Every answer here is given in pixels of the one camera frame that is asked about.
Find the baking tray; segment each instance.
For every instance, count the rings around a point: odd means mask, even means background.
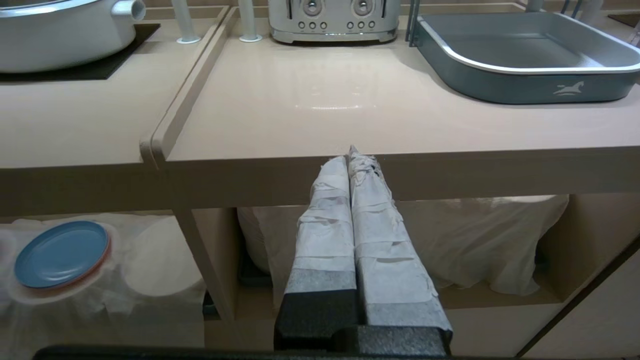
[[[442,80],[504,104],[621,99],[640,49],[558,13],[421,15],[413,44]]]

